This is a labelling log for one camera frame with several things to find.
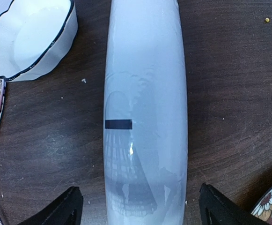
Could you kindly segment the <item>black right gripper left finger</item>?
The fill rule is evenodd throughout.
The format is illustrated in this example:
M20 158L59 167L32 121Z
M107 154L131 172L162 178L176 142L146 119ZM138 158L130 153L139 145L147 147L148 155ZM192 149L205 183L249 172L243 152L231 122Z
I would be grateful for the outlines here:
M83 196L79 187L71 186L37 214L19 225L80 225Z

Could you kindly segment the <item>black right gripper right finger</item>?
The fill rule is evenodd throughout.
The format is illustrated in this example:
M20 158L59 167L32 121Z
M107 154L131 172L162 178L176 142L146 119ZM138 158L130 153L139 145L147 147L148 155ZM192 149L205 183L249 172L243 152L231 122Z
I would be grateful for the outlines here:
M267 223L240 209L210 184L200 188L199 208L202 225L266 225Z

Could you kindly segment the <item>white shuttlecock tube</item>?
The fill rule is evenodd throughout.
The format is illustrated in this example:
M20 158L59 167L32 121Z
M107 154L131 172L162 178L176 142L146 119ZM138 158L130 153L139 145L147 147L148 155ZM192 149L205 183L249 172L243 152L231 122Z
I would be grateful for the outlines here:
M103 109L109 225L181 225L187 85L176 0L114 0Z

